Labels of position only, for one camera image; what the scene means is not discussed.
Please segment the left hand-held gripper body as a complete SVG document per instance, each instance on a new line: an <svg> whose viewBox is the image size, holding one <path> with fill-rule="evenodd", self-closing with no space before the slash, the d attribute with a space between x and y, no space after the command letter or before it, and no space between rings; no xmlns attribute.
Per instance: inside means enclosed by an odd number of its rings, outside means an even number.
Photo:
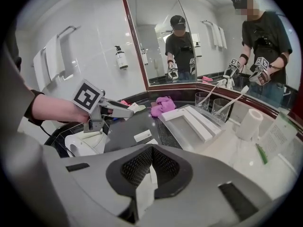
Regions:
<svg viewBox="0 0 303 227"><path fill-rule="evenodd" d="M84 124L84 133L101 131L104 119L101 116L100 104L105 99L105 91L98 89L83 79L72 96L72 102L89 114L89 120Z"/></svg>

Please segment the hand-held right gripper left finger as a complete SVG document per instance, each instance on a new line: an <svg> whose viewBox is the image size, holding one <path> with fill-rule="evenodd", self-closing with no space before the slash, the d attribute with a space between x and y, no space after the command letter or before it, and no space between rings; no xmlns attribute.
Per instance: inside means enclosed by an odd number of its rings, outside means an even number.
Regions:
<svg viewBox="0 0 303 227"><path fill-rule="evenodd" d="M49 146L17 131L33 100L7 46L0 51L0 166L23 203L49 227L138 226L136 200L120 216L98 204Z"/></svg>

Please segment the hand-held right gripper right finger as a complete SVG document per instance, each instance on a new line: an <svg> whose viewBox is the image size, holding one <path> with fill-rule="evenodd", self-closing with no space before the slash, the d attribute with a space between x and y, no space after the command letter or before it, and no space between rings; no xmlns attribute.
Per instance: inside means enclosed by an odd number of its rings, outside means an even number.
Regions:
<svg viewBox="0 0 303 227"><path fill-rule="evenodd" d="M284 200L283 196L271 199L256 183L220 160L163 148L188 161L193 177L178 195L155 200L137 222L139 227L259 227ZM220 191L219 186L224 183L232 183L257 211L241 220L228 202L235 196L225 197Z"/></svg>

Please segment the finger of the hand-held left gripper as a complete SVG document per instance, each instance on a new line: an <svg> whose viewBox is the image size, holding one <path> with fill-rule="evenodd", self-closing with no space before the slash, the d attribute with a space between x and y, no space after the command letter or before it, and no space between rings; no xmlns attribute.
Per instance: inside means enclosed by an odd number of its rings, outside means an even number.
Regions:
<svg viewBox="0 0 303 227"><path fill-rule="evenodd" d="M124 105L118 101L104 99L101 102L101 116L103 118L130 118L134 114L133 110L128 109L127 105Z"/></svg>

